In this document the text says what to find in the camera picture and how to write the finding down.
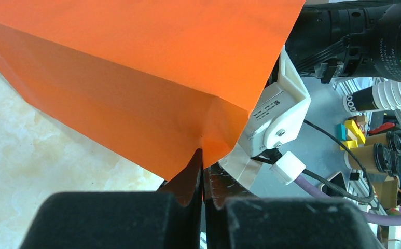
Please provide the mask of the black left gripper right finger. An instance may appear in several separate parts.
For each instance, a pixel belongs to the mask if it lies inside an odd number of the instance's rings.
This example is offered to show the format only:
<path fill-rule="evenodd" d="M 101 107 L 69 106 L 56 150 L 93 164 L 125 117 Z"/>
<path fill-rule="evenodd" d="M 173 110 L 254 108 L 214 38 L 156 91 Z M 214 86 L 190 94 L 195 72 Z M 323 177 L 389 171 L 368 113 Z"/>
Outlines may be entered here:
<path fill-rule="evenodd" d="M 208 248 L 382 248 L 347 200 L 260 198 L 219 164 L 203 181 Z"/>

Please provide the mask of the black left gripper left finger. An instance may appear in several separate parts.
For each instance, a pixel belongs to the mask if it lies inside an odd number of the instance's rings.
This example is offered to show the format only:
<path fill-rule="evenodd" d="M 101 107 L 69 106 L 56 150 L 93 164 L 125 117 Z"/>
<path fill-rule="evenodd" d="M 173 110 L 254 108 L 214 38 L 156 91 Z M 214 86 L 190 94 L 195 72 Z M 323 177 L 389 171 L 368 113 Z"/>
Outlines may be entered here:
<path fill-rule="evenodd" d="M 45 200 L 22 248 L 199 248 L 202 150 L 156 191 L 59 192 Z"/>

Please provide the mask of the orange paper bag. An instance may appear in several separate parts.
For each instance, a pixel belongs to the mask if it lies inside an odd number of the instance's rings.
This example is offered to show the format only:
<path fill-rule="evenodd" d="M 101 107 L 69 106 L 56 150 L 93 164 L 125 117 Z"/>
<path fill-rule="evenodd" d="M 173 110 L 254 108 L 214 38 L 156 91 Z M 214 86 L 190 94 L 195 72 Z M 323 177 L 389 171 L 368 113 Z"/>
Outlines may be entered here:
<path fill-rule="evenodd" d="M 231 152 L 304 1 L 0 1 L 0 73 L 38 110 L 172 179 Z"/>

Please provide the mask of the colourful clutter beyond table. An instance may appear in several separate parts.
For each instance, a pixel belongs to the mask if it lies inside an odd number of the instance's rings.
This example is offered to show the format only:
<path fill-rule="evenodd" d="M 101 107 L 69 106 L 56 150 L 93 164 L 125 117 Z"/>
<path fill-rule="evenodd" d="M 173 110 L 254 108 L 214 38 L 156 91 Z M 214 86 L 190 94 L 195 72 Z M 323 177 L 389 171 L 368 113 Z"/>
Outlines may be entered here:
<path fill-rule="evenodd" d="M 372 190 L 382 208 L 393 209 L 397 206 L 400 188 L 401 164 L 398 155 L 401 141 L 393 131 L 380 134 L 368 132 L 367 115 L 401 107 L 401 83 L 385 81 L 375 84 L 346 95 L 343 104 L 346 110 L 357 114 L 344 123 L 347 131 L 356 137 L 344 142 L 351 150 L 350 154 L 344 154 L 346 165 L 367 174 L 386 176 L 387 181 L 372 182 Z"/>

